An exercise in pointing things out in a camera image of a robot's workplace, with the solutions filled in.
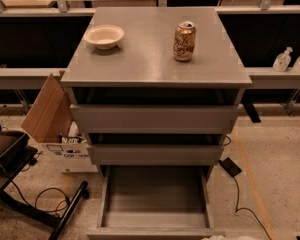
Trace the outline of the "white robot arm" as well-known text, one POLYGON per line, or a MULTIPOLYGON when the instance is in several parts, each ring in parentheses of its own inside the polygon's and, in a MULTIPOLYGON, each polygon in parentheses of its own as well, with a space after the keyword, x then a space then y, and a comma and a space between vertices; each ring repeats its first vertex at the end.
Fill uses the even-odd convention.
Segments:
POLYGON ((211 236, 208 240, 260 240, 260 239, 251 236, 237 236, 237 237, 211 236))

